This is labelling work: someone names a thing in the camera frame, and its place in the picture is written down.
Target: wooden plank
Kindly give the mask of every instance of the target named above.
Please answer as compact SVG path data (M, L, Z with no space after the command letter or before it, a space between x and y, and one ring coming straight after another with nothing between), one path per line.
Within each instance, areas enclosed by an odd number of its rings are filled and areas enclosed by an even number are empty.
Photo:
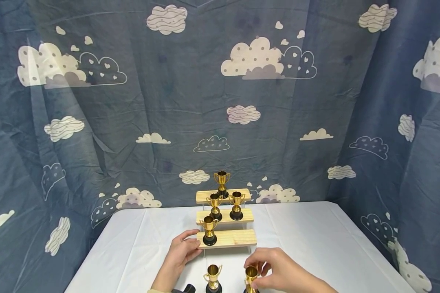
M254 222L254 218L252 216L251 209L241 209L241 211L243 212L243 218L239 221L235 221L232 218L230 218L231 209L220 210L220 213L222 215L222 219L218 225ZM210 210L198 210L197 217L196 217L197 225L200 225L200 221L203 220L208 215L210 215Z
M202 238L205 233L197 233L197 239L200 241L199 249L222 249L230 247L245 247L257 244L256 233L253 229L245 230L226 230L214 231L217 235L217 243L212 246L205 245Z
M235 191L238 191L241 194L245 194L244 201L251 200L251 194L249 192L249 189L247 189L247 188L227 189L227 191L228 191L229 195ZM197 204L200 204L200 203L209 204L208 201L206 200L206 198L210 197L210 195L213 193L217 193L217 191L216 190L203 190L203 191L196 192L196 203ZM228 200L228 198L225 198L222 201L222 204L230 204L230 201Z

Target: left hand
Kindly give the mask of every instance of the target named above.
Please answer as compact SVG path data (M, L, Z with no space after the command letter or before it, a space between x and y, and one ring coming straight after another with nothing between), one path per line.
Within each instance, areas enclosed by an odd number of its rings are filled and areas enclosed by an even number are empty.
M165 261L153 281L153 290L170 293L174 289L174 285L176 285L186 263L202 252L199 249L199 240L187 238L196 235L198 232L198 229L184 231L171 241Z

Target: trophy cup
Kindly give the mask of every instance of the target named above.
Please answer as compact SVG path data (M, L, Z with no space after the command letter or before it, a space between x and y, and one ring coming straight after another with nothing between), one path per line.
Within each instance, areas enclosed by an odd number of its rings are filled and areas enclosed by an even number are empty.
M208 281L205 287L205 293L221 293L222 288L219 282L219 275L222 266L209 265L207 268L207 274L204 275L205 281Z
M245 269L245 272L246 278L244 279L244 282L246 284L246 289L243 291L243 293L259 293L259 290L251 288L252 281L256 280L257 278L257 268L250 265Z
M212 209L210 210L210 215L212 216L213 219L216 219L220 222L222 215L220 213L219 206L223 201L223 198L220 198L220 195L213 193L210 195L210 197L206 198L206 200L207 203L209 203L210 206L212 207Z
M200 224L205 229L205 235L202 239L204 241L204 244L207 246L212 246L217 243L217 236L215 235L213 230L217 226L218 220L214 219L212 216L206 216L203 221L200 221Z
M243 218L243 212L241 211L240 204L243 203L245 198L245 194L241 194L241 192L235 191L230 196L230 203L233 204L233 207L230 212L230 218L235 221L239 221Z
M213 174L213 178L215 181L219 184L219 189L217 191L217 194L221 198L227 198L228 197L228 191L225 186L225 184L230 180L230 173L227 173L225 171L219 171L218 173Z

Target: right hand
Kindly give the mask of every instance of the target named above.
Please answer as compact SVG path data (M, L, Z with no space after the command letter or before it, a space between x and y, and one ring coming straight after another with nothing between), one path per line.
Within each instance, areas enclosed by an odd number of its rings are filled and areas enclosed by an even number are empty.
M257 248L244 263L245 268L249 265L257 265L258 274L261 275L251 284L253 289L275 289L286 293L337 293L279 248ZM272 274L266 276L270 269Z

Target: hand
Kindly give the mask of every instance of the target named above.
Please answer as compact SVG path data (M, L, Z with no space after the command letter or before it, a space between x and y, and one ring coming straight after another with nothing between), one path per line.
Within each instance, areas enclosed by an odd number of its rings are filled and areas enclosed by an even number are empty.
M186 263L198 256L200 241L187 238L196 235L199 230L184 231L171 241L165 261L152 284L153 290L170 293L184 270Z
M287 293L337 293L279 248L257 248L244 263L245 268L249 265L257 265L258 274L262 276L253 281L253 289L275 289ZM272 274L266 277L270 269Z

